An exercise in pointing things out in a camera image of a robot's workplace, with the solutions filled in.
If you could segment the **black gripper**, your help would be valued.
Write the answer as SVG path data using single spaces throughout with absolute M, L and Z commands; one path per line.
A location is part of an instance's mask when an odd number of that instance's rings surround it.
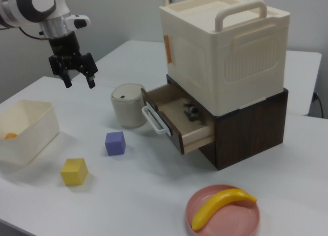
M 66 88 L 72 86 L 69 69 L 78 70 L 87 80 L 90 89 L 95 87 L 95 73 L 98 71 L 91 53 L 81 55 L 75 32 L 49 40 L 53 55 L 49 63 L 54 75 L 59 76 Z

